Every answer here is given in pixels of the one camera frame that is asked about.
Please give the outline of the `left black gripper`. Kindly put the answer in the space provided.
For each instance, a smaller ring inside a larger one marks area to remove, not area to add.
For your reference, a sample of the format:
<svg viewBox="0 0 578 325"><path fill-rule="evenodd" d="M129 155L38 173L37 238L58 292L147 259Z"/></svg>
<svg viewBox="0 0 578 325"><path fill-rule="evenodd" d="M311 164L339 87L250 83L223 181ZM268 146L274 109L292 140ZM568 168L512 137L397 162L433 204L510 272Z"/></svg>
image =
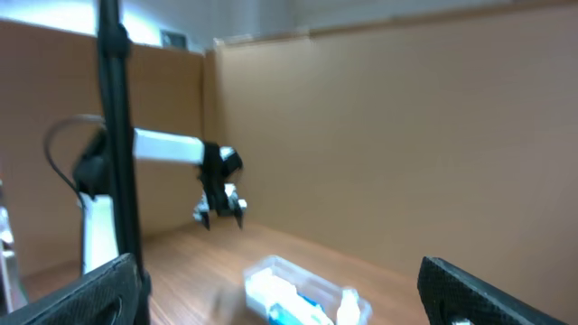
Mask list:
<svg viewBox="0 0 578 325"><path fill-rule="evenodd" d="M235 218L238 227L243 228L247 202L241 199L234 183L227 183L222 176L201 173L201 199L193 210L193 217L201 219L201 224L210 230L209 214L214 212L218 217Z"/></svg>

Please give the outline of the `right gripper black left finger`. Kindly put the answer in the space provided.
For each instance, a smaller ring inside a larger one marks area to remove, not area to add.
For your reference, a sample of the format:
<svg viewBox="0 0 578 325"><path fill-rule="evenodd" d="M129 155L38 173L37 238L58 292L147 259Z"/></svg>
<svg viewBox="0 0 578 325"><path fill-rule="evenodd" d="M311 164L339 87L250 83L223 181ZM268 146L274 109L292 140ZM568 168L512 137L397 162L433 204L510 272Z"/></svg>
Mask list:
<svg viewBox="0 0 578 325"><path fill-rule="evenodd" d="M123 254L39 301L1 318L1 325L126 325L135 322L141 282Z"/></svg>

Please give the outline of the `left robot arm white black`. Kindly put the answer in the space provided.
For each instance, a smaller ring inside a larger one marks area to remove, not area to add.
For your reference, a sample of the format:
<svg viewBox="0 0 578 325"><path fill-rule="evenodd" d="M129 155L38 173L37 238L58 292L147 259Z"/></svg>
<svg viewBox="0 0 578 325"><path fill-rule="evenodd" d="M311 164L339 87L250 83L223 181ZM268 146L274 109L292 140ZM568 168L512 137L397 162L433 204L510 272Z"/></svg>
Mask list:
<svg viewBox="0 0 578 325"><path fill-rule="evenodd" d="M105 158L107 132L96 132L73 168L73 188L80 195L83 213L81 272L87 274L119 256L109 163ZM240 155L231 147L204 142L197 137L136 128L133 156L137 160L189 164L200 169L202 195L192 216L205 228L210 213L233 217L240 227L247 202L238 196L231 175L243 169Z"/></svg>

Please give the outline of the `white medicine box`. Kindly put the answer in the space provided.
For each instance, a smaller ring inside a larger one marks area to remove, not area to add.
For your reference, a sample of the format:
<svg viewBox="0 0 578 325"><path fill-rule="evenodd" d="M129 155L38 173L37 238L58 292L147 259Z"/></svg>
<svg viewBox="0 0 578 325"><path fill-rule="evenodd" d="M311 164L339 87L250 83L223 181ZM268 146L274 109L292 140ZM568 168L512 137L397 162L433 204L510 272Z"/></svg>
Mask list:
<svg viewBox="0 0 578 325"><path fill-rule="evenodd" d="M245 281L247 304L267 314L268 310L283 298L297 294L296 287L267 267L250 275Z"/></svg>

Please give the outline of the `blue lozenge box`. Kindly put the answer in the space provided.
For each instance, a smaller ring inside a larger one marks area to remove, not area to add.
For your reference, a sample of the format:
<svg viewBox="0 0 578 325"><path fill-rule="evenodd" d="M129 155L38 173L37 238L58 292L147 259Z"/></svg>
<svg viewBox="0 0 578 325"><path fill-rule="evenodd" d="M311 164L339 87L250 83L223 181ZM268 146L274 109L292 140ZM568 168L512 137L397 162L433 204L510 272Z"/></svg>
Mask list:
<svg viewBox="0 0 578 325"><path fill-rule="evenodd" d="M301 325L301 322L282 304L276 303L267 312L269 325Z"/></svg>

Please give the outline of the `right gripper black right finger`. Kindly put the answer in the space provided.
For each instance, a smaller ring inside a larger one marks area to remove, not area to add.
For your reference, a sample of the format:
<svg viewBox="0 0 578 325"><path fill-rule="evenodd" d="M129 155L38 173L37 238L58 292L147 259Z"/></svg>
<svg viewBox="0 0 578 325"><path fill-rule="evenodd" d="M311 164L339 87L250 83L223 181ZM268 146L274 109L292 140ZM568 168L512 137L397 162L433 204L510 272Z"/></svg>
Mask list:
<svg viewBox="0 0 578 325"><path fill-rule="evenodd" d="M564 324L439 257L423 258L417 289L434 325Z"/></svg>

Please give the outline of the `white Panadol box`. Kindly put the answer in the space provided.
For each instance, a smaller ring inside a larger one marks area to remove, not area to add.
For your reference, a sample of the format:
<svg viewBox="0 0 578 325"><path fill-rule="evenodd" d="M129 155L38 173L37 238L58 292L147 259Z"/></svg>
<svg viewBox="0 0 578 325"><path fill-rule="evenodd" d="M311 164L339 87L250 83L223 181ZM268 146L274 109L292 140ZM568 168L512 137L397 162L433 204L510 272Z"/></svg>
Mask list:
<svg viewBox="0 0 578 325"><path fill-rule="evenodd" d="M327 316L319 304L310 302L300 294L283 298L280 302L287 310L301 322L301 325L333 325L334 322Z"/></svg>

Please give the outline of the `small clear spray bottle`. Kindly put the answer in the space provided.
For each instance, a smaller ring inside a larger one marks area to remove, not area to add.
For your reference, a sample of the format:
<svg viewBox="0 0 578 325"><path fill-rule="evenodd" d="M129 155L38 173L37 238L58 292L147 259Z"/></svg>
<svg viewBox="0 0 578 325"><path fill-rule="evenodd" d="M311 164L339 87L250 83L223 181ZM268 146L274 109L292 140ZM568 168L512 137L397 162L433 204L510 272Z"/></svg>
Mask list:
<svg viewBox="0 0 578 325"><path fill-rule="evenodd" d="M360 319L359 295L353 288L342 291L340 306L336 313L336 325L357 325Z"/></svg>

